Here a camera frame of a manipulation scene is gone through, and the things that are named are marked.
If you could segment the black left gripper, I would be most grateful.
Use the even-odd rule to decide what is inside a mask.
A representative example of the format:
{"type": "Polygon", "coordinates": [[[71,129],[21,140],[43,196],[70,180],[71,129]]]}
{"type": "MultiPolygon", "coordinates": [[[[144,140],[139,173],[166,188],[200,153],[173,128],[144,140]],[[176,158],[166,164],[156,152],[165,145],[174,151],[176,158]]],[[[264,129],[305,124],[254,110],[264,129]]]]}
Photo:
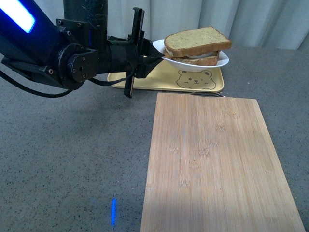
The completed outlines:
{"type": "Polygon", "coordinates": [[[132,33],[126,40],[111,36],[107,40],[110,62],[107,73],[126,72],[124,95],[132,97],[134,78],[146,78],[163,61],[151,40],[144,38],[142,31],[144,10],[134,7],[132,33]]]}

